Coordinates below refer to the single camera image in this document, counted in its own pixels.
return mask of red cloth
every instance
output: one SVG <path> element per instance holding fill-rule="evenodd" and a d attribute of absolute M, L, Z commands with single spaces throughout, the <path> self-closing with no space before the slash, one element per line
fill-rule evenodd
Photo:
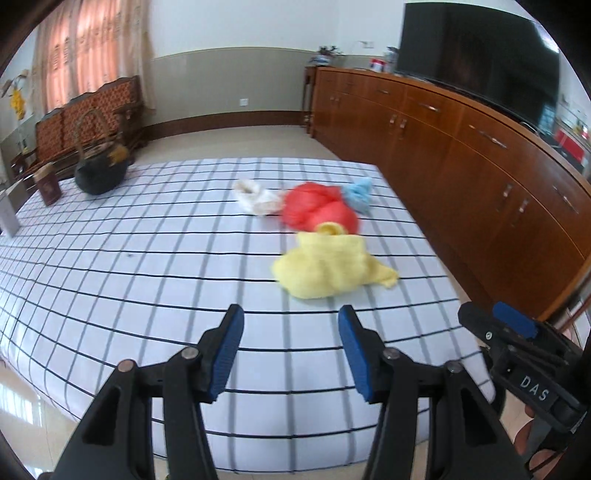
<path fill-rule="evenodd" d="M 359 220 L 340 195 L 340 188 L 306 182 L 285 195 L 282 220 L 294 230 L 313 232 L 321 223 L 339 223 L 348 233 L 359 230 Z"/>

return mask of checkered tablecloth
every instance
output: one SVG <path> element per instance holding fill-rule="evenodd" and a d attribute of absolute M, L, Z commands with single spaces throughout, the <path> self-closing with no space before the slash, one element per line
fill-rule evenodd
<path fill-rule="evenodd" d="M 401 275 L 328 299 L 290 297 L 270 266 L 295 245 L 277 216 L 244 215 L 236 179 L 287 190 L 306 180 L 372 178 L 361 217 L 368 251 Z M 353 388 L 336 312 L 352 304 L 364 326 L 415 360 L 462 358 L 488 398 L 493 388 L 459 301 L 420 229 L 379 171 L 301 158 L 220 158 L 133 166 L 114 191 L 36 193 L 22 228 L 0 238 L 0 351 L 39 395 L 79 419 L 114 366 L 162 362 L 219 324 L 231 303 L 245 330 L 227 385 L 203 417 L 220 469 L 286 472 L 368 457 L 378 407 Z M 428 403 L 418 439 L 428 431 Z M 165 456 L 162 402 L 153 406 L 154 452 Z"/>

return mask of wooden cabinet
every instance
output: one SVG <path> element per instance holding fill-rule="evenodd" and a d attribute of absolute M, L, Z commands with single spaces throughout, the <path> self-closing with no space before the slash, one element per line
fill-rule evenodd
<path fill-rule="evenodd" d="M 398 121 L 392 155 L 384 165 L 384 176 L 403 202 L 420 206 L 430 219 L 433 183 L 452 138 L 423 122 L 402 116 Z"/>
<path fill-rule="evenodd" d="M 541 320 L 567 301 L 591 265 L 591 187 L 559 155 L 434 85 L 343 69 L 318 78 L 316 138 L 380 168 L 469 296 Z"/>

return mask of blue gripper pad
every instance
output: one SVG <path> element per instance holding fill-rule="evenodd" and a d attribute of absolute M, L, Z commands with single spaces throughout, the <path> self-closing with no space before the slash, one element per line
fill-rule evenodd
<path fill-rule="evenodd" d="M 211 360 L 211 376 L 207 389 L 207 396 L 211 401 L 215 401 L 226 388 L 243 331 L 244 310 L 240 305 L 233 304 L 228 308 L 220 326 L 205 332 L 197 345 L 202 351 L 201 345 L 204 343 L 207 350 L 205 357 L 209 356 Z"/>
<path fill-rule="evenodd" d="M 363 327 L 351 305 L 345 305 L 339 310 L 339 333 L 349 368 L 353 374 L 355 388 L 369 402 L 374 396 L 371 385 L 371 365 L 361 344 Z"/>
<path fill-rule="evenodd" d="M 524 338 L 532 339 L 538 335 L 538 327 L 534 320 L 502 301 L 495 303 L 492 308 L 492 315 Z"/>

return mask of drawer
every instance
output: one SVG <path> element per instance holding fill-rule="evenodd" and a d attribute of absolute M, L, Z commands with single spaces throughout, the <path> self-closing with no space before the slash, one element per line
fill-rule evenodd
<path fill-rule="evenodd" d="M 394 110 L 400 110 L 404 101 L 404 84 L 388 79 L 367 77 L 363 97 Z"/>
<path fill-rule="evenodd" d="M 367 77 L 359 73 L 339 73 L 337 90 L 349 95 L 362 96 Z"/>
<path fill-rule="evenodd" d="M 518 178 L 552 214 L 579 251 L 591 253 L 591 197 L 560 164 L 538 150 L 523 162 Z"/>
<path fill-rule="evenodd" d="M 317 85 L 330 90 L 336 90 L 337 72 L 330 70 L 320 70 L 318 72 Z"/>
<path fill-rule="evenodd" d="M 537 150 L 535 145 L 511 128 L 469 107 L 464 110 L 457 139 L 516 179 L 519 179 L 518 172 L 524 162 L 531 161 Z"/>
<path fill-rule="evenodd" d="M 407 86 L 402 111 L 421 122 L 453 135 L 462 114 L 463 105 L 428 90 Z"/>

